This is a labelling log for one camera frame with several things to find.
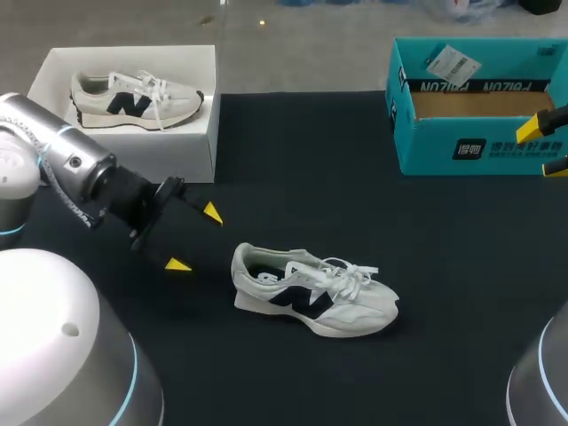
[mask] shoe sole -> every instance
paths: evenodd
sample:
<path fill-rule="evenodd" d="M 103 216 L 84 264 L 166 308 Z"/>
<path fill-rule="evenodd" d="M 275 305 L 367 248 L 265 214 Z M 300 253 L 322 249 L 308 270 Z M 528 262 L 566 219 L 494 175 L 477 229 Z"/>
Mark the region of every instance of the shoe sole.
<path fill-rule="evenodd" d="M 200 94 L 200 97 L 201 103 L 195 111 L 179 115 L 178 117 L 164 119 L 162 120 L 162 127 L 165 130 L 170 129 L 199 113 L 201 106 L 203 105 L 203 100 L 205 99 L 202 93 Z M 120 126 L 137 126 L 149 131 L 160 130 L 160 126 L 158 126 L 158 122 L 156 120 L 147 120 L 126 114 L 98 115 L 83 113 L 75 103 L 73 96 L 70 96 L 70 98 L 77 110 L 77 121 L 84 129 L 112 129 Z"/>
<path fill-rule="evenodd" d="M 262 313 L 263 315 L 288 315 L 289 317 L 294 317 L 301 320 L 306 326 L 308 326 L 316 335 L 321 335 L 323 337 L 333 337 L 338 339 L 344 339 L 349 337 L 361 337 L 363 335 L 372 335 L 381 329 L 375 330 L 365 330 L 365 331 L 342 331 L 336 330 L 334 328 L 322 326 L 318 324 L 313 319 L 305 317 L 304 315 L 295 312 L 290 306 L 277 306 L 274 304 L 269 304 L 263 300 L 257 299 L 250 296 L 240 290 L 237 290 L 237 296 L 234 299 L 234 306 L 236 308 L 242 309 L 243 311 L 250 311 L 255 313 Z"/>

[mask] shoebox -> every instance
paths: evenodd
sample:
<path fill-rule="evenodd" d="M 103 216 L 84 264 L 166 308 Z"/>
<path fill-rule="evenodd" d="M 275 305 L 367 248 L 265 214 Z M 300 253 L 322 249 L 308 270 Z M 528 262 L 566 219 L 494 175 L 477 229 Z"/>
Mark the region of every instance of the shoebox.
<path fill-rule="evenodd" d="M 84 129 L 70 99 L 71 76 L 135 75 L 145 70 L 157 78 L 189 84 L 205 95 L 200 111 L 165 131 L 136 126 Z M 153 182 L 173 176 L 212 183 L 215 177 L 220 97 L 215 46 L 83 47 L 52 49 L 28 96 L 116 154 L 124 167 Z"/>
<path fill-rule="evenodd" d="M 517 129 L 568 103 L 568 40 L 397 38 L 386 101 L 405 175 L 541 175 L 568 127 L 517 144 Z"/>

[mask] sneaker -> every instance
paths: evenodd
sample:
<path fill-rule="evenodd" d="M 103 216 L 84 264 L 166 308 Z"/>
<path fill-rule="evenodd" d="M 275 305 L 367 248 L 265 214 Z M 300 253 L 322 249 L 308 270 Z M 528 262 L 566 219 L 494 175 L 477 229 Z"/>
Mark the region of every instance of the sneaker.
<path fill-rule="evenodd" d="M 95 77 L 73 75 L 71 99 L 84 128 L 125 124 L 165 130 L 197 113 L 203 93 L 191 86 L 166 82 L 146 71 L 136 77 L 110 73 Z"/>
<path fill-rule="evenodd" d="M 298 318 L 317 335 L 370 335 L 398 315 L 397 294 L 371 280 L 376 268 L 333 257 L 320 260 L 305 250 L 273 251 L 243 243 L 234 253 L 231 272 L 237 308 Z"/>

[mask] shoe tongue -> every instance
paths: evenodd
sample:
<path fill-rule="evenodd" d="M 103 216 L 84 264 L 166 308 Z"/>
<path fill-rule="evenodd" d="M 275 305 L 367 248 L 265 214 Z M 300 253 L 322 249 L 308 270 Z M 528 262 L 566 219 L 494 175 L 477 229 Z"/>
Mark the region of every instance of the shoe tongue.
<path fill-rule="evenodd" d="M 122 80 L 123 82 L 129 83 L 129 84 L 134 84 L 134 85 L 140 85 L 142 83 L 142 80 L 140 80 L 136 77 L 130 77 L 129 75 L 120 74 L 120 73 L 110 73 L 108 75 L 108 88 L 109 89 L 111 87 L 113 87 L 116 80 Z"/>
<path fill-rule="evenodd" d="M 307 264 L 301 264 L 300 262 L 290 261 L 286 265 L 286 271 L 284 273 L 284 280 L 287 280 L 291 275 L 295 274 L 296 272 L 300 272 L 304 275 L 308 275 L 308 276 L 314 278 L 315 280 L 321 280 L 326 275 L 324 272 L 319 271 L 316 268 L 312 268 L 311 266 L 309 266 Z"/>

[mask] white shoelace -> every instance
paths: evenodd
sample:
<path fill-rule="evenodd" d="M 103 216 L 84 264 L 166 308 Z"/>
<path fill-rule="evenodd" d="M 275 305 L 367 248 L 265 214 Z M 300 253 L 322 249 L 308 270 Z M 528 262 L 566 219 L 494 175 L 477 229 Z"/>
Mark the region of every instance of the white shoelace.
<path fill-rule="evenodd" d="M 325 263 L 329 263 L 330 260 L 340 262 L 345 267 L 320 268 L 321 271 L 326 273 L 326 278 L 318 282 L 316 286 L 335 293 L 332 297 L 333 301 L 340 296 L 346 298 L 349 302 L 353 302 L 359 295 L 359 291 L 371 283 L 371 275 L 379 272 L 378 268 L 357 266 L 337 257 L 323 259 Z"/>
<path fill-rule="evenodd" d="M 111 77 L 113 77 L 114 79 L 121 79 L 128 85 L 132 85 L 133 79 L 128 76 L 115 74 L 111 75 Z M 161 78 L 154 77 L 147 71 L 138 71 L 137 78 L 142 83 L 138 86 L 134 86 L 132 89 L 137 94 L 148 96 L 152 100 L 152 107 L 156 121 L 158 123 L 158 127 L 160 127 L 161 131 L 165 131 L 162 125 L 162 119 L 160 118 L 160 106 L 164 103 L 170 102 L 171 100 L 170 95 L 166 93 L 166 86 L 168 85 L 168 82 L 162 80 Z"/>

